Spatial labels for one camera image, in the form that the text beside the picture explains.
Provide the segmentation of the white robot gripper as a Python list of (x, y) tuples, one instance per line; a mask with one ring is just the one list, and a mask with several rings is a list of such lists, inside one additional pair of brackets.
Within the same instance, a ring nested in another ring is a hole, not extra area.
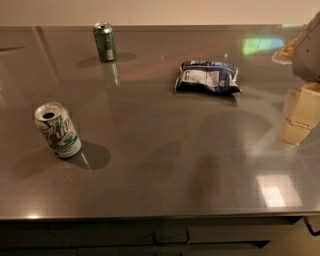
[(275, 63), (291, 65), (293, 73), (305, 83), (287, 92), (283, 121), (278, 138), (289, 145), (299, 145), (320, 122), (320, 11), (304, 27), (297, 39), (275, 52)]

